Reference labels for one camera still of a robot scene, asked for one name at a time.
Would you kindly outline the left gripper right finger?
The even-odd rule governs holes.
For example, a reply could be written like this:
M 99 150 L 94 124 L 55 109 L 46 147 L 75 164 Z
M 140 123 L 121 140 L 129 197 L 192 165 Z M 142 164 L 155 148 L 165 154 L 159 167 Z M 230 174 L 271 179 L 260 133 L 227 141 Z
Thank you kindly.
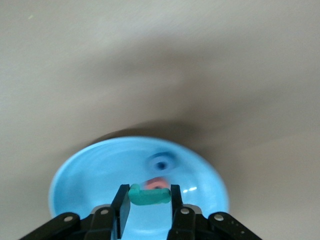
M 171 185 L 172 224 L 168 240 L 259 240 L 260 237 L 226 212 L 205 218 L 183 204 L 179 185 Z

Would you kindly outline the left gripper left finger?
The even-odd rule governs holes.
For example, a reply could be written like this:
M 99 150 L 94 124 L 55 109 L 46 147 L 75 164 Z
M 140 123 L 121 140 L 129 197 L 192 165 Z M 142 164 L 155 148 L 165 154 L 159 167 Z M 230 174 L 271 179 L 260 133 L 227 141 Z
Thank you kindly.
M 22 237 L 23 240 L 119 240 L 128 220 L 131 202 L 128 184 L 122 184 L 110 205 L 100 205 L 81 219 L 62 213 Z

